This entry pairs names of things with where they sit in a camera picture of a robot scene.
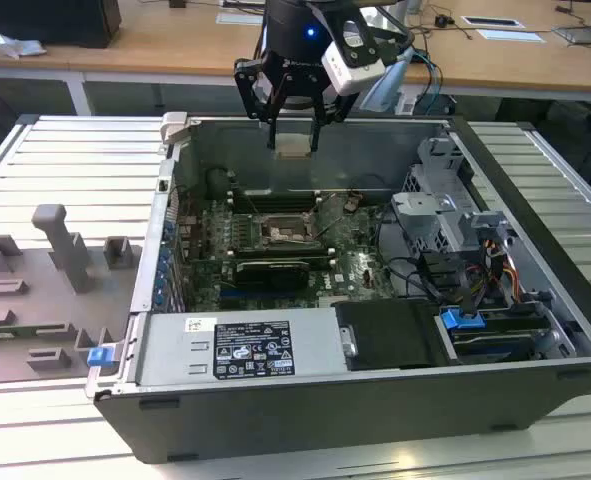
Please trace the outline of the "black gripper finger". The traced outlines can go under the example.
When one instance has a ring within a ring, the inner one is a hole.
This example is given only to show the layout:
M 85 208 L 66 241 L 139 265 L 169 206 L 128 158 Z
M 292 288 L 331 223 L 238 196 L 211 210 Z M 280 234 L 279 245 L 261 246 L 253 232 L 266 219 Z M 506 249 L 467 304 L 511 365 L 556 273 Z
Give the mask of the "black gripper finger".
M 338 95 L 330 104 L 324 102 L 321 93 L 317 93 L 311 98 L 314 112 L 309 138 L 311 152 L 318 150 L 321 129 L 332 123 L 342 123 L 350 113 L 359 95 L 360 93 L 348 96 Z
M 291 80 L 285 73 L 276 76 L 277 83 L 269 78 L 271 92 L 266 101 L 262 101 L 254 90 L 254 84 L 263 73 L 261 60 L 238 59 L 234 64 L 234 80 L 242 103 L 250 119 L 259 120 L 269 126 L 267 147 L 276 146 L 277 118 L 288 97 Z

